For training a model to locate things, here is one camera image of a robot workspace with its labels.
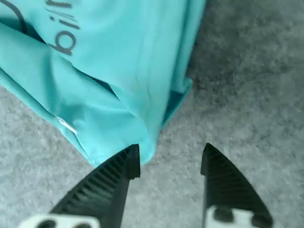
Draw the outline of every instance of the turquoise shirt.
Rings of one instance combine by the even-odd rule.
[[[0,0],[0,84],[97,166],[141,163],[191,87],[205,0]]]

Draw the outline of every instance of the turquoise fabric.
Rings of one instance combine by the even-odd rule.
[[[141,163],[191,87],[204,0],[0,0],[0,83],[93,165]]]

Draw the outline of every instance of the gray carpet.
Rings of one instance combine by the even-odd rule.
[[[304,2],[210,0],[194,89],[130,185],[123,228],[201,227],[206,142],[252,182],[276,227],[304,224]],[[0,227],[48,212],[91,171],[61,134],[0,88]]]

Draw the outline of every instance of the black letter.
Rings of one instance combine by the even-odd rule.
[[[69,27],[71,27],[71,28],[75,28],[75,29],[78,29],[78,30],[80,29],[79,26],[73,25],[73,24],[68,23],[68,22],[66,22],[66,21],[64,21],[64,20],[59,20],[59,22],[60,22],[61,24],[63,24],[63,25],[69,26]]]
[[[59,42],[61,36],[69,36],[73,41],[72,45],[68,48],[62,47],[60,45],[60,42]],[[72,49],[76,45],[76,38],[72,33],[68,32],[68,31],[61,31],[56,35],[55,44],[56,44],[56,46],[51,45],[51,44],[48,44],[48,45],[50,45],[53,49],[55,49],[57,51],[60,51],[61,53],[64,53],[64,54],[67,54],[67,55],[71,56],[72,55]]]
[[[47,0],[46,4],[48,6],[57,6],[57,7],[62,7],[62,8],[72,8],[72,5],[70,3],[55,2],[53,0]]]
[[[19,22],[21,24],[21,32],[23,32],[24,34],[27,33],[27,25],[25,23],[25,20],[20,12],[20,10],[13,4],[11,4],[10,2],[6,1],[6,0],[0,0],[0,3],[3,3],[5,6],[9,7],[17,16],[17,18],[19,19]]]

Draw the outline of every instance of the carpet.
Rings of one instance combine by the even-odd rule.
[[[304,2],[209,0],[194,87],[131,182],[123,228],[201,227],[206,142],[244,173],[278,228],[304,224]],[[0,227],[48,212],[92,167],[0,88]]]

